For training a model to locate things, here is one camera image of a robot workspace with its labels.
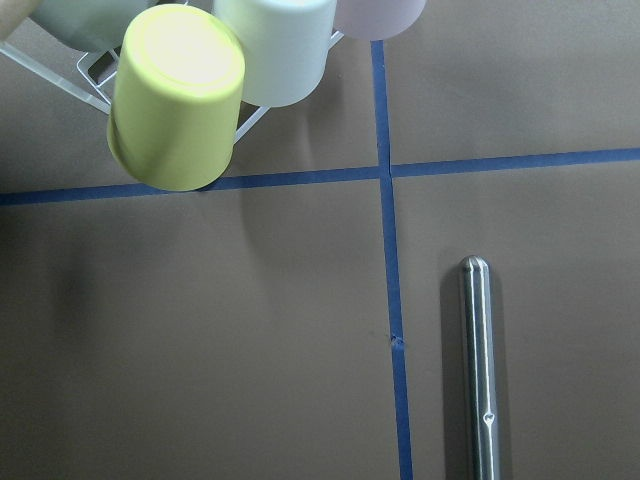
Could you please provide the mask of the pink cup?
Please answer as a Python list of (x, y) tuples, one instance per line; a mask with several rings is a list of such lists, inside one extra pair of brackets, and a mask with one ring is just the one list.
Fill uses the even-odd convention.
[(426, 3), (426, 0), (338, 1), (333, 26), (351, 38), (384, 40), (411, 27)]

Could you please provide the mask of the green cup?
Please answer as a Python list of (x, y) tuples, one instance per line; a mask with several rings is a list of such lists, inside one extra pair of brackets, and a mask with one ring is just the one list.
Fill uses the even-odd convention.
[(148, 0), (43, 1), (30, 19), (72, 49), (99, 52), (120, 46), (130, 22), (156, 4)]

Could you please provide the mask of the steel muddler black tip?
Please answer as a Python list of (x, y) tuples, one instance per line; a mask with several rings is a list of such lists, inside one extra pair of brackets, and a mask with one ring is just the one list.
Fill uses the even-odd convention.
[(470, 255), (461, 261), (460, 293), (466, 340), (473, 477), (501, 477), (490, 267)]

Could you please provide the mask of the yellow cup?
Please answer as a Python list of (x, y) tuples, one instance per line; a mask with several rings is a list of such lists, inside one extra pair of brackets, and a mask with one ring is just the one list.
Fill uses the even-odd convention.
[(121, 48), (107, 139), (136, 180), (161, 190), (209, 185), (235, 142), (245, 60), (234, 34), (196, 7), (137, 15)]

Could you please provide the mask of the white cup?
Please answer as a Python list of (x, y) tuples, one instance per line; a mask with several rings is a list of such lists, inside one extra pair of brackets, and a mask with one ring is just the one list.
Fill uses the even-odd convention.
[(212, 13), (235, 34), (245, 57), (242, 100), (284, 107), (307, 96), (326, 66), (335, 1), (215, 1)]

